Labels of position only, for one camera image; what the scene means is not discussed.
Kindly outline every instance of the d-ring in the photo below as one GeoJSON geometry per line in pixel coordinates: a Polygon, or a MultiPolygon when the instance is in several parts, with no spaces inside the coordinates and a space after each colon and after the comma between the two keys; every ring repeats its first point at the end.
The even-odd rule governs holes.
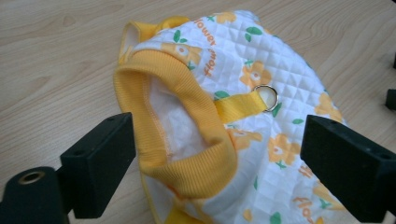
{"type": "Polygon", "coordinates": [[[268,88],[275,94],[275,103],[274,103],[274,105],[269,107],[268,109],[262,111],[262,112],[271,112],[271,111],[273,111],[275,109],[275,107],[277,106],[277,103],[279,102],[279,95],[277,94],[277,91],[270,85],[258,85],[256,87],[254,87],[252,91],[256,91],[259,88],[268,88]]]}

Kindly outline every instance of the wood grain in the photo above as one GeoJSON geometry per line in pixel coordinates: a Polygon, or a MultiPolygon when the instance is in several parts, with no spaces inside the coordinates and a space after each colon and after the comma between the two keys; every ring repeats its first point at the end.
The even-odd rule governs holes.
{"type": "MultiPolygon", "coordinates": [[[[396,152],[396,4],[390,0],[0,2],[0,193],[120,113],[112,85],[128,20],[156,23],[234,9],[253,11],[317,71],[350,127],[396,152]]],[[[153,223],[136,161],[105,214],[72,223],[153,223]]]]}

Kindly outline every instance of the yellow fabric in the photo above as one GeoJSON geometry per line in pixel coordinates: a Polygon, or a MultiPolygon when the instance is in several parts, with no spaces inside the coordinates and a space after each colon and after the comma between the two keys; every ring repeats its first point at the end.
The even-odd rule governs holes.
{"type": "Polygon", "coordinates": [[[122,33],[121,39],[121,48],[120,48],[120,56],[119,56],[119,64],[126,63],[130,57],[130,53],[132,51],[132,46],[128,47],[127,50],[124,50],[125,46],[125,39],[128,34],[128,30],[132,29],[133,26],[136,31],[138,32],[139,36],[139,43],[149,40],[153,36],[155,36],[158,32],[163,29],[174,28],[180,26],[181,24],[190,21],[187,17],[182,16],[174,16],[168,19],[163,20],[159,24],[150,24],[150,23],[143,23],[138,21],[130,21],[125,25],[125,28],[122,33]]]}
{"type": "Polygon", "coordinates": [[[222,98],[215,101],[215,106],[223,123],[257,115],[267,109],[258,91],[222,98]]]}
{"type": "Polygon", "coordinates": [[[208,198],[219,193],[236,171],[236,152],[212,99],[187,66],[157,50],[141,50],[116,70],[114,85],[123,112],[132,112],[140,170],[162,181],[182,198],[208,198]],[[161,124],[149,104],[149,76],[178,97],[195,121],[208,148],[168,162],[161,124]]]}
{"type": "Polygon", "coordinates": [[[165,220],[164,224],[204,224],[203,221],[198,220],[194,217],[190,217],[185,212],[180,211],[176,207],[172,207],[168,218],[165,220]]]}

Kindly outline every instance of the wooden surface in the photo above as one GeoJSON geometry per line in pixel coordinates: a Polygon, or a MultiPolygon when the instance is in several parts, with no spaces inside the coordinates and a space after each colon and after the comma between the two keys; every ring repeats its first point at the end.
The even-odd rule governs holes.
{"type": "MultiPolygon", "coordinates": [[[[156,23],[253,11],[317,71],[350,127],[396,151],[396,4],[390,0],[0,2],[0,194],[18,172],[60,167],[59,156],[120,113],[112,75],[128,20],[156,23]]],[[[136,161],[96,220],[152,223],[136,161]]]]}

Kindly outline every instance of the black object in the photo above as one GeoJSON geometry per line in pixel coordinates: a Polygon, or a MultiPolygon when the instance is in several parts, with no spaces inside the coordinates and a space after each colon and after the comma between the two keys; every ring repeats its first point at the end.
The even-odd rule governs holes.
{"type": "Polygon", "coordinates": [[[37,167],[12,177],[0,223],[69,223],[100,217],[135,157],[131,113],[102,121],[61,156],[62,167],[37,167]]]}
{"type": "Polygon", "coordinates": [[[388,90],[385,106],[391,110],[396,110],[396,90],[388,90]]]}
{"type": "Polygon", "coordinates": [[[308,116],[302,159],[360,222],[396,215],[396,155],[330,119],[308,116]]]}

